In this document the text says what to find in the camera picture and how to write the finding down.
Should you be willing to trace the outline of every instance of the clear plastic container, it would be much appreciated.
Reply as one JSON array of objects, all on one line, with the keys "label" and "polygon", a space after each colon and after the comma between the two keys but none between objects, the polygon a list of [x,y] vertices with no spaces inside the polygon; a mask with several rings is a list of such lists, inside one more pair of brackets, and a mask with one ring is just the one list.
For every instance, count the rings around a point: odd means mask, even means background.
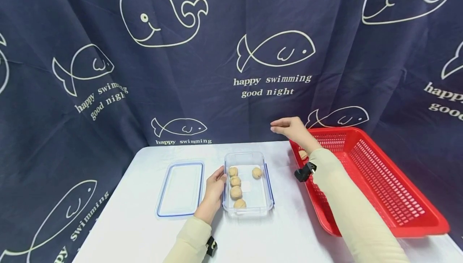
[{"label": "clear plastic container", "polygon": [[192,216],[201,202],[204,163],[198,160],[175,162],[167,168],[159,193],[156,217],[183,219]]},{"label": "clear plastic container", "polygon": [[[256,217],[265,216],[273,208],[274,200],[267,165],[260,152],[229,153],[225,156],[225,172],[232,166],[238,169],[241,179],[241,190],[246,208],[234,208],[235,200],[229,195],[231,185],[229,177],[222,196],[222,205],[231,216]],[[252,177],[252,170],[260,168],[262,176],[258,179]]]}]

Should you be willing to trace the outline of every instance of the blue lid rim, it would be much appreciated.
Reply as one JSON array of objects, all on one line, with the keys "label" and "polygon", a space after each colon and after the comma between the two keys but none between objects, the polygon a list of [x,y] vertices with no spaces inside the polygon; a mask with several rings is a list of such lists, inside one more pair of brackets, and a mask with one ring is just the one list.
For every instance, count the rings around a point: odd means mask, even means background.
[{"label": "blue lid rim", "polygon": [[161,190],[161,193],[160,193],[160,196],[159,196],[159,203],[158,203],[158,207],[156,208],[156,215],[159,218],[187,217],[187,216],[191,216],[191,215],[193,215],[195,213],[195,211],[194,211],[194,212],[188,212],[188,213],[177,214],[177,215],[160,215],[159,214],[159,209],[161,208],[162,201],[164,199],[164,192],[165,192],[166,187],[167,187],[167,181],[171,176],[172,168],[174,168],[175,166],[182,166],[182,165],[189,165],[189,164],[200,164],[201,165],[200,189],[199,189],[199,192],[198,192],[199,193],[198,194],[198,202],[197,202],[196,207],[198,208],[198,206],[200,205],[201,197],[202,197],[202,189],[203,189],[202,185],[203,185],[203,181],[204,181],[204,178],[203,178],[203,176],[204,176],[204,163],[200,162],[200,161],[197,161],[197,160],[192,161],[192,162],[174,163],[174,164],[170,165],[169,168],[167,169],[167,176],[164,179],[162,190]]}]

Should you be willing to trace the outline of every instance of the hand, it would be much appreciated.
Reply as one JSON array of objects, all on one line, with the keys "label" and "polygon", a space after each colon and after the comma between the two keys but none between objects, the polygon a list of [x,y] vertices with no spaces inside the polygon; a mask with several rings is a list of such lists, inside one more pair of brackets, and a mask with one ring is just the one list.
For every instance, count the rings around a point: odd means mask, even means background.
[{"label": "hand", "polygon": [[307,131],[299,117],[286,117],[270,123],[270,130],[282,134],[300,147],[304,148],[308,154],[314,150],[322,148],[318,141]]},{"label": "hand", "polygon": [[227,175],[223,173],[223,170],[224,166],[221,166],[206,180],[204,199],[194,214],[196,218],[209,225],[222,203],[220,198],[227,181]]}]

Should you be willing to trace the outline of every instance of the beige sleeve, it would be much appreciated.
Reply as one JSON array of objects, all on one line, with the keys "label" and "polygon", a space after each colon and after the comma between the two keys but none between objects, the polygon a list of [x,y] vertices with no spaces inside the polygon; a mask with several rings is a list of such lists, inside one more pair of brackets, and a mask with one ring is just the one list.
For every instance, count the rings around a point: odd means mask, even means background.
[{"label": "beige sleeve", "polygon": [[313,182],[325,193],[355,262],[409,263],[386,223],[334,154],[320,148],[310,154],[310,162],[317,166]]},{"label": "beige sleeve", "polygon": [[196,217],[189,218],[163,262],[201,263],[207,251],[205,245],[210,236],[211,226]]}]

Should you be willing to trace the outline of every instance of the plastic container lid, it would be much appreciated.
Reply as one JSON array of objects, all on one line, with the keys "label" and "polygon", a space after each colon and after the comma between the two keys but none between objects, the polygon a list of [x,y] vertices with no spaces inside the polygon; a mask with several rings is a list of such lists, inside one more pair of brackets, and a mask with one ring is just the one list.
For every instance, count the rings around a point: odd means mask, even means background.
[{"label": "plastic container lid", "polygon": [[203,162],[170,165],[159,194],[156,217],[184,218],[193,215],[201,202],[203,175]]}]

